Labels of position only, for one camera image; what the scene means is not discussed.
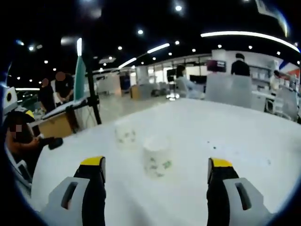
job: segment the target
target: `computer monitor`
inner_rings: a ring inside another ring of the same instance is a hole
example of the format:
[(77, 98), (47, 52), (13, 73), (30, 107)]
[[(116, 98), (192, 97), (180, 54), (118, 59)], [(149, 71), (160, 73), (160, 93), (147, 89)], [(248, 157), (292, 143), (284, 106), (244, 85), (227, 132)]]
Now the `computer monitor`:
[(221, 60), (208, 60), (207, 71), (226, 72), (226, 62)]

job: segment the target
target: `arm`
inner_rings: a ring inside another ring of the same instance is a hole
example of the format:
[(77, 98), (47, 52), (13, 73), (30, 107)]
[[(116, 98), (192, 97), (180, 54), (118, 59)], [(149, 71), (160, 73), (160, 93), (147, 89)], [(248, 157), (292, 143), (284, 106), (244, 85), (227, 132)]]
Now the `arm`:
[(10, 150), (11, 153), (14, 154), (21, 154), (23, 151), (31, 150), (32, 145), (31, 143), (29, 144), (22, 144), (19, 142), (15, 142), (13, 138), (13, 134), (9, 131), (6, 133), (6, 145), (8, 146), (8, 149)]

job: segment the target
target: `led strip light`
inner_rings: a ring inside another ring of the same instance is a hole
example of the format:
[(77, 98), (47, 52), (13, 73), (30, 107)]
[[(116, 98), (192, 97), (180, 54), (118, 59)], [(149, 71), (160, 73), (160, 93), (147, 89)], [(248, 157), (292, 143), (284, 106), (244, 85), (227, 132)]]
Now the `led strip light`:
[(260, 34), (260, 33), (256, 33), (256, 32), (231, 32), (231, 31), (228, 31), (228, 32), (210, 32), (210, 33), (201, 34), (201, 37), (205, 38), (205, 37), (220, 36), (220, 35), (246, 35), (246, 36), (254, 36), (254, 37), (269, 39), (269, 40), (273, 40), (273, 41), (279, 42), (281, 44), (284, 44), (284, 45), (292, 48), (293, 50), (297, 51), (298, 53), (300, 53), (300, 50), (296, 46), (294, 46), (293, 44), (291, 44), (287, 41), (284, 41), (282, 39), (279, 39), (279, 38), (276, 38), (276, 37), (273, 37), (273, 36), (270, 36), (270, 35)]

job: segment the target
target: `office floor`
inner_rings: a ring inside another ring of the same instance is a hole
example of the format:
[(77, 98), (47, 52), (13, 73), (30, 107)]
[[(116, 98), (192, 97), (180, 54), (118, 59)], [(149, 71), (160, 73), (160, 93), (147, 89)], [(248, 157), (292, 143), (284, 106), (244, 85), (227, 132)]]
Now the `office floor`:
[[(147, 100), (132, 100), (130, 95), (124, 95), (123, 97), (111, 96), (99, 96), (100, 117), (102, 123), (108, 123), (119, 119), (123, 116), (143, 111), (156, 105), (163, 104), (168, 100), (166, 97), (153, 97)], [(90, 128), (96, 125), (93, 110), (91, 107), (81, 110), (84, 128)]]

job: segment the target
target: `black pole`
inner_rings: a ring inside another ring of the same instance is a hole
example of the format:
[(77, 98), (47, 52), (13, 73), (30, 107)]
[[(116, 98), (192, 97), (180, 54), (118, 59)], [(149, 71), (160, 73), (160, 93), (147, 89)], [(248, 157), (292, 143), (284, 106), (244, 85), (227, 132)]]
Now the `black pole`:
[(91, 65), (92, 55), (90, 54), (90, 49), (87, 44), (85, 45), (85, 53), (83, 52), (82, 56), (83, 56), (83, 61), (86, 65), (87, 78), (88, 78), (88, 84), (90, 90), (90, 97), (88, 97), (88, 105), (93, 108), (96, 122), (98, 125), (100, 125), (102, 124), (102, 121), (100, 119), (99, 111), (97, 108), (97, 105), (100, 103), (99, 103), (99, 98), (94, 91), (94, 81), (93, 81), (93, 73), (92, 73), (92, 65)]

